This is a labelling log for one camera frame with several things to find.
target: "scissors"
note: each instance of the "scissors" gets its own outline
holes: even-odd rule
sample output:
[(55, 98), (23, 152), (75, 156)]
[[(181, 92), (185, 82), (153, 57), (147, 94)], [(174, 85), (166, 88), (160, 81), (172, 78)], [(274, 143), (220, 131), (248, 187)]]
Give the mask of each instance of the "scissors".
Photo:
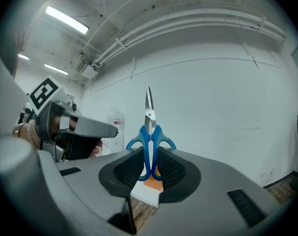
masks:
[[(149, 160), (149, 141), (153, 141), (152, 168), (150, 168)], [(130, 149), (136, 142), (141, 142), (144, 147), (146, 168), (146, 174), (140, 176), (138, 180), (146, 181), (152, 175), (155, 180), (161, 181), (161, 176), (157, 175), (155, 171), (157, 167), (157, 149), (161, 142), (167, 142), (172, 149), (177, 148), (173, 141), (163, 134), (161, 127), (156, 123), (150, 87), (147, 87), (146, 93), (145, 125), (140, 128), (138, 136), (127, 144), (126, 149)]]

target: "fluorescent light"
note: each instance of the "fluorescent light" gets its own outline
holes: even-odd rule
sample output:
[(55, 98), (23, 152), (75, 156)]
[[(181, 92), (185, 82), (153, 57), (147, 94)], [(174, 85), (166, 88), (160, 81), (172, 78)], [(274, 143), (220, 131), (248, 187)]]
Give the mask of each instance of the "fluorescent light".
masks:
[(86, 34), (87, 30), (89, 29), (87, 26), (84, 26), (83, 24), (79, 23), (77, 20), (67, 16), (66, 14), (50, 6), (46, 8), (46, 13), (70, 25), (71, 27), (75, 28), (76, 30), (80, 31), (83, 34)]
[(48, 65), (48, 64), (44, 64), (44, 65), (45, 65), (46, 67), (50, 68), (50, 69), (53, 69), (53, 70), (57, 71), (57, 72), (60, 72), (60, 73), (63, 73), (63, 74), (68, 75), (68, 73), (65, 72), (65, 71), (63, 71), (63, 70), (60, 70), (60, 69), (55, 68), (55, 67), (53, 67), (53, 66), (51, 66), (51, 65)]
[(18, 54), (18, 57), (21, 57), (21, 58), (23, 58), (23, 59), (29, 60), (29, 58), (28, 58), (27, 56), (24, 56), (24, 55), (22, 55), (22, 54)]

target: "scissor blade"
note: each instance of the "scissor blade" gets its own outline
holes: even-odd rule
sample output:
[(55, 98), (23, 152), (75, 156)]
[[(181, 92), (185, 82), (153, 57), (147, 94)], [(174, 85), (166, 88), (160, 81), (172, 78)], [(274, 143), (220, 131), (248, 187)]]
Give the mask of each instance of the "scissor blade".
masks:
[[(149, 130), (149, 123), (151, 122), (152, 131)], [(155, 127), (157, 126), (155, 121), (155, 114), (153, 109), (153, 101), (150, 87), (147, 87), (146, 93), (146, 111), (145, 111), (145, 126), (149, 134), (154, 132)]]
[(149, 86), (147, 87), (147, 93), (146, 93), (146, 109), (147, 108), (154, 110), (153, 101), (152, 101), (152, 94), (151, 94), (151, 90), (150, 90)]

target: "fingers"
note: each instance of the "fingers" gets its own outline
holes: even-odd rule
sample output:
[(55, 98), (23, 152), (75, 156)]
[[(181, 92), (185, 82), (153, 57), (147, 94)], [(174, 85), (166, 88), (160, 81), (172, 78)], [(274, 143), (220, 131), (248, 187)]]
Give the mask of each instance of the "fingers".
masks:
[(102, 141), (98, 141), (93, 151), (90, 153), (89, 158), (97, 157), (97, 155), (102, 151)]
[(76, 125), (77, 125), (77, 121), (73, 118), (70, 118), (69, 119), (69, 128), (70, 129), (75, 129), (76, 128)]
[(51, 118), (50, 120), (50, 135), (56, 134), (57, 131), (60, 128), (60, 116), (55, 116), (54, 118)]

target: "floor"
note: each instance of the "floor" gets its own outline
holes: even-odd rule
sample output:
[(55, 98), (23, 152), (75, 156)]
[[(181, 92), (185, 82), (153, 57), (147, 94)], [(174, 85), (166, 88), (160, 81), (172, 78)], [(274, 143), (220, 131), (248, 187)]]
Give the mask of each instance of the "floor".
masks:
[[(289, 176), (274, 186), (266, 189), (275, 199), (283, 204), (296, 195), (296, 191), (291, 189), (290, 182), (293, 179), (297, 179), (294, 176)], [(133, 217), (137, 231), (145, 224), (148, 218), (155, 214), (157, 208), (147, 205), (135, 198), (131, 199), (131, 206), (133, 209)]]
[(297, 177), (292, 175), (288, 176), (286, 179), (268, 188), (267, 191), (272, 194), (280, 204), (283, 204), (297, 194), (297, 192), (290, 187), (290, 182), (293, 179), (297, 179)]

